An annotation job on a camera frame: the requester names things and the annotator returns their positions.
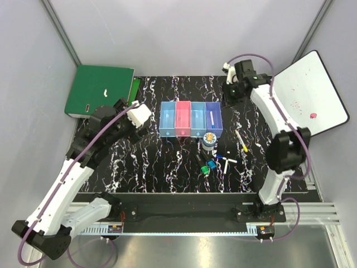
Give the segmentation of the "blue capped white marker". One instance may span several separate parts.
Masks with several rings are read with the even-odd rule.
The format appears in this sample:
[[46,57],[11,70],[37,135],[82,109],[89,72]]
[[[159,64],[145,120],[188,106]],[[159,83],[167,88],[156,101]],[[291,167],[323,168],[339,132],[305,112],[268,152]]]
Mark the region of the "blue capped white marker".
[[214,115],[213,115],[212,111],[210,111],[210,119],[211,119],[211,128],[214,129],[215,128],[215,122],[214,122]]

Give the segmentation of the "yellow capped white marker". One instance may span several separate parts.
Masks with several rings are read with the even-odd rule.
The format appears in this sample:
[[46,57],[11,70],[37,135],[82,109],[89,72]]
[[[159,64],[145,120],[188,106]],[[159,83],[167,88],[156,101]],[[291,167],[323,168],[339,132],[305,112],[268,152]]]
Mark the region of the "yellow capped white marker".
[[245,145],[245,143],[244,143],[244,141],[243,141],[238,129],[235,130],[235,133],[236,133],[236,135],[237,135],[237,137],[239,139],[239,142],[242,144],[244,152],[248,152],[248,148],[246,147],[246,145]]

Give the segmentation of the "round blue tape tin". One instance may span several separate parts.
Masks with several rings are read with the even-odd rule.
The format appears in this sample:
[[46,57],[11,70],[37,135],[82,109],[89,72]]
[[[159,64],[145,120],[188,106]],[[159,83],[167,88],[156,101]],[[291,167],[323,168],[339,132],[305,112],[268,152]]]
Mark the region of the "round blue tape tin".
[[212,133],[212,132],[207,132],[206,134],[204,134],[204,136],[201,139],[202,148],[206,151],[212,151],[215,147],[215,144],[217,143],[218,138],[214,133],[212,133],[214,135],[214,139],[212,141],[208,141],[207,140],[208,133]]

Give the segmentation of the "pink drawer box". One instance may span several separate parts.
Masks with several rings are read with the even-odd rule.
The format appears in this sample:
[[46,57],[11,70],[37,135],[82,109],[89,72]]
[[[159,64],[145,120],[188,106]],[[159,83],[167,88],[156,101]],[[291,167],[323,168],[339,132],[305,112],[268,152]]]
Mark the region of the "pink drawer box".
[[190,101],[176,102],[175,133],[176,136],[182,136],[182,137],[190,137],[191,135],[191,102]]

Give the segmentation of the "green ring binder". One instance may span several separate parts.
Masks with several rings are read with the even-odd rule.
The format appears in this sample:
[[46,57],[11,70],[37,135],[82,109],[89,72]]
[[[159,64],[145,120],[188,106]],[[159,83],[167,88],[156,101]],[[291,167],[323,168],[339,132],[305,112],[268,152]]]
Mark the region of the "green ring binder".
[[89,118],[101,106],[128,100],[134,78],[133,68],[79,65],[64,112],[74,118]]

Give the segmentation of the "white whiteboard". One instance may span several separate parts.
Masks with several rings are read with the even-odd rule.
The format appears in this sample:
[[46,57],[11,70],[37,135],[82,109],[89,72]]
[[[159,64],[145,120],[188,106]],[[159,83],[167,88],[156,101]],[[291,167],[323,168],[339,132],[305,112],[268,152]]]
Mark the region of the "white whiteboard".
[[[274,78],[274,90],[292,119],[312,136],[347,123],[350,116],[318,51],[312,50]],[[310,118],[311,113],[317,117]]]

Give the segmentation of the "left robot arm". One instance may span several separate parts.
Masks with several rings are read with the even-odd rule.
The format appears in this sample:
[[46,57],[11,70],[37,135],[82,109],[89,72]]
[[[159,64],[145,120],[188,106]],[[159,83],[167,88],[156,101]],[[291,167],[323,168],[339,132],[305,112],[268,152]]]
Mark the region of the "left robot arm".
[[17,220],[12,226],[12,232],[22,239],[17,253],[19,263],[28,264],[22,258],[25,244],[56,260],[73,238],[93,223],[124,216],[121,200],[107,192],[95,194],[74,214],[65,213],[114,143],[123,138],[136,143],[148,133],[144,124],[151,115],[144,103],[134,101],[128,105],[124,99],[95,109],[86,127],[73,139],[61,171],[42,202],[27,219]]

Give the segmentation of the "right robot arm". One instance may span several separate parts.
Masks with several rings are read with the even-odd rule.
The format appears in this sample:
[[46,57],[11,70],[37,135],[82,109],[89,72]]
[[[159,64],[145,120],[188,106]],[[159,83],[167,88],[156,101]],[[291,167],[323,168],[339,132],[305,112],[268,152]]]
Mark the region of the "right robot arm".
[[278,99],[273,89],[274,76],[257,74],[251,60],[234,65],[224,63],[223,72],[226,74],[222,86],[225,104],[231,107],[249,98],[264,117],[273,137],[265,154],[268,172],[251,211],[257,220],[268,221],[279,213],[288,181],[299,166],[309,160],[311,132],[307,127],[300,127]]

